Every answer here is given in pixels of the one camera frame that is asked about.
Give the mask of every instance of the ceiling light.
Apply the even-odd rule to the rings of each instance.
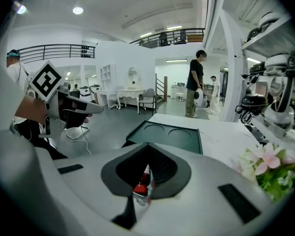
[[[23,14],[26,12],[26,7],[24,5],[19,6],[19,9],[17,10],[16,13],[18,14]]]
[[[82,9],[81,7],[75,7],[75,8],[73,9],[73,13],[74,13],[74,14],[77,14],[77,15],[80,15],[80,14],[83,13],[83,9]]]
[[[167,60],[166,62],[170,63],[170,62],[186,62],[186,61],[187,61],[186,59],[176,59],[176,60]]]
[[[167,30],[175,30],[175,29],[179,29],[182,28],[182,26],[172,26],[172,27],[168,27]]]
[[[148,32],[148,33],[146,33],[146,34],[141,35],[140,37],[146,37],[146,36],[149,36],[149,35],[151,35],[151,34],[152,34],[152,32]]]
[[[247,60],[251,61],[251,62],[254,62],[254,63],[261,63],[260,61],[257,61],[255,59],[251,59],[251,58],[247,58]]]

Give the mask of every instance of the black rectangular slot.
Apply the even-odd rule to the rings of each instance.
[[[244,224],[260,215],[260,212],[232,184],[221,185],[218,188]]]
[[[81,164],[74,164],[74,165],[71,165],[71,166],[59,168],[58,171],[62,175],[62,174],[66,174],[66,173],[69,173],[69,172],[72,172],[72,171],[77,171],[77,170],[82,169],[82,168],[83,168],[83,166]]]

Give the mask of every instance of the white shelf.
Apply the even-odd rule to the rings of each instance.
[[[242,46],[242,50],[251,51],[264,57],[295,50],[295,27],[292,17],[287,14],[270,25],[264,32],[252,38]]]
[[[287,149],[294,148],[291,145],[291,141],[288,141],[285,137],[279,138],[276,137],[264,124],[264,117],[261,115],[258,115],[256,117],[253,117],[251,119],[251,123],[265,136],[266,139],[269,140],[269,142],[274,143],[276,145],[279,145],[280,147],[284,147]]]

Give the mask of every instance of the black t-shirt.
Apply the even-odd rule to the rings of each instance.
[[[198,89],[198,85],[195,79],[193,78],[191,71],[196,71],[199,83],[201,84],[201,78],[203,76],[203,66],[196,59],[193,59],[190,62],[187,88],[196,91]]]

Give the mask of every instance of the mirror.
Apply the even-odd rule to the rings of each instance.
[[[138,82],[139,74],[134,67],[129,69],[128,77],[131,84],[136,84]]]

